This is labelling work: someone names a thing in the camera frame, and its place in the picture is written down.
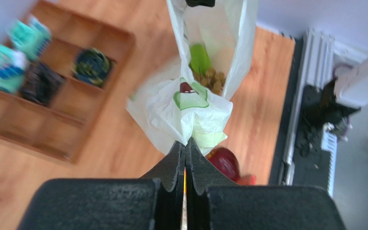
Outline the brown fake nuts cluster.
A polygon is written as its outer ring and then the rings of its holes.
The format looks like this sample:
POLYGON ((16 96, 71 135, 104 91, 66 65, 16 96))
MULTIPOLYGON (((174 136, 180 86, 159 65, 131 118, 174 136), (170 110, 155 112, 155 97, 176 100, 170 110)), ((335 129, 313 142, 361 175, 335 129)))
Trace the brown fake nuts cluster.
POLYGON ((213 94, 222 95, 226 76, 223 72, 216 72, 214 68, 209 68, 204 74, 192 70, 194 79, 202 86, 207 87, 213 94))

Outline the pale green avocado plastic bag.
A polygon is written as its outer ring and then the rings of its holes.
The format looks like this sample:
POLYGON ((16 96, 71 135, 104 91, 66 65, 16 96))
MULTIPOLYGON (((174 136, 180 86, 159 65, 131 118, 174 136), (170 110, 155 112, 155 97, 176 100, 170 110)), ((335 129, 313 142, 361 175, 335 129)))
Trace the pale green avocado plastic bag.
POLYGON ((174 142, 186 145, 193 138, 207 155, 227 138, 230 99, 251 68, 258 1, 217 0, 208 7, 169 0, 167 8, 179 55, 131 95, 126 109, 163 154, 174 142), (194 45, 202 45, 224 74, 219 94, 194 78, 194 45))

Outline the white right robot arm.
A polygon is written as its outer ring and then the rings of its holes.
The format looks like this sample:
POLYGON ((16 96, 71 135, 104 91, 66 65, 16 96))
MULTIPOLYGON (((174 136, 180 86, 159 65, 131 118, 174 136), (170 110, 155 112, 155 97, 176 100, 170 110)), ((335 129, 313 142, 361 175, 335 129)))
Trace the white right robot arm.
MULTIPOLYGON (((201 34, 211 50, 230 27, 236 46, 230 50, 232 60, 223 88, 230 99, 251 67, 257 1, 255 0, 188 0, 188 7, 205 7, 211 16, 201 19, 201 34)), ((341 75, 331 72, 334 43, 315 43, 315 34, 304 39, 299 87, 294 99, 291 124, 306 123, 316 129, 326 124, 338 125, 368 104, 368 58, 341 75)))

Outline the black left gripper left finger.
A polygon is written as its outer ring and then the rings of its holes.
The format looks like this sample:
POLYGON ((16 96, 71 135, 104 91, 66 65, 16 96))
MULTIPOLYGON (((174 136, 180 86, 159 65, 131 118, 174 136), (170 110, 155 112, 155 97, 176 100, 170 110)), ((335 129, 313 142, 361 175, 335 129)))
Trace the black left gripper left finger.
POLYGON ((137 179, 58 178, 35 192, 20 230, 178 230, 184 145, 137 179))

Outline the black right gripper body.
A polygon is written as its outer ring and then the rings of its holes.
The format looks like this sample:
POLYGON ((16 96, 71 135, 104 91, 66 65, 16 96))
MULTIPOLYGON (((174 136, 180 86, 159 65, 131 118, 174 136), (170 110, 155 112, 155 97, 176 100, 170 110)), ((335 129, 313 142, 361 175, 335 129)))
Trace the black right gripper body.
POLYGON ((214 7, 215 6, 215 0, 185 0, 185 2, 189 7, 197 7, 197 6, 214 7))

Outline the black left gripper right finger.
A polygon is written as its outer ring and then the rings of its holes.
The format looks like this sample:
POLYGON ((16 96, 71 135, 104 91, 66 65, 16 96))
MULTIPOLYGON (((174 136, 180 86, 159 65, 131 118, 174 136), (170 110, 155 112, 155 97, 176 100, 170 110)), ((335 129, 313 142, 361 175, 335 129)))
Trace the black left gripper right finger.
POLYGON ((190 230, 344 230, 329 194, 319 187, 241 186, 200 152, 185 147, 190 230))

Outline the yellow fake lemon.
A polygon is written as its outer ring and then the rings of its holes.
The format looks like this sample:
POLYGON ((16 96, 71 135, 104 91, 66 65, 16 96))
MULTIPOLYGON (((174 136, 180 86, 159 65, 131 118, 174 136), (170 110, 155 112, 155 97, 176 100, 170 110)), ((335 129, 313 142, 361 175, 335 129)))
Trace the yellow fake lemon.
POLYGON ((186 179, 187 179, 187 176, 186 176, 186 168, 184 168, 184 185, 183 185, 183 192, 184 192, 184 194, 185 194, 185 195, 186 195, 186 192, 187 192, 186 179))

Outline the dark red fake apple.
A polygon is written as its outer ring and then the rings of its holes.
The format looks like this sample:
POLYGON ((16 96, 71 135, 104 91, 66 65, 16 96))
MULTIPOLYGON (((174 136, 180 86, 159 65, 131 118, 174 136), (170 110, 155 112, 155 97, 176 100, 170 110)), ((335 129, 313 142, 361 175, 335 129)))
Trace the dark red fake apple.
POLYGON ((212 163, 222 174, 237 182, 240 179, 239 163, 232 151, 225 147, 213 149, 206 158, 212 163))

